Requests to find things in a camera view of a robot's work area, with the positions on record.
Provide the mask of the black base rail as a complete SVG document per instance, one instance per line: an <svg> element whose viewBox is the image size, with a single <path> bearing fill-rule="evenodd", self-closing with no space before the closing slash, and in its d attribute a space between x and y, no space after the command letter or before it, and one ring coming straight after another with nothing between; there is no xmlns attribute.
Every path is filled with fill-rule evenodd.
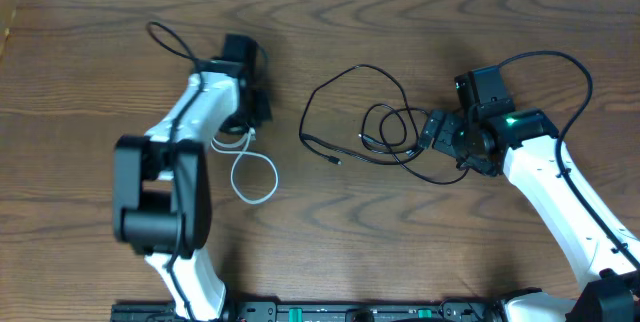
<svg viewBox="0 0 640 322"><path fill-rule="evenodd" d="M478 299L447 298L425 303L283 303L236 300L225 304L223 322L504 322L502 307Z"/></svg>

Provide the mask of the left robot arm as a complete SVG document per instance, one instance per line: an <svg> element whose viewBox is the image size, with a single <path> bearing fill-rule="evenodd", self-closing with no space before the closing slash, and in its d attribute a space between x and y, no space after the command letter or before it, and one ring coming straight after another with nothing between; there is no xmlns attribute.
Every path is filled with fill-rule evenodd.
<svg viewBox="0 0 640 322"><path fill-rule="evenodd" d="M158 124L115 144L115 238L160 274L182 319L229 315L226 286L206 250L212 220L206 154L218 133L247 143L270 119L256 85L258 52L254 39L226 35L220 56L194 61L185 92Z"/></svg>

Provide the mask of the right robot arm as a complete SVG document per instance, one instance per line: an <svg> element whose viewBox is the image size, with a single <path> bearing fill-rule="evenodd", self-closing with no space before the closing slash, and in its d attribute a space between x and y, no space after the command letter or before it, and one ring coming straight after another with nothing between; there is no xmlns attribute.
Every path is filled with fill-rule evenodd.
<svg viewBox="0 0 640 322"><path fill-rule="evenodd" d="M506 177L553 235L581 290L575 300L516 291L487 306L484 320L638 320L639 240L581 174L556 126L539 109L515 107L497 66L454 82L462 112L432 111L420 146L454 158L459 170Z"/></svg>

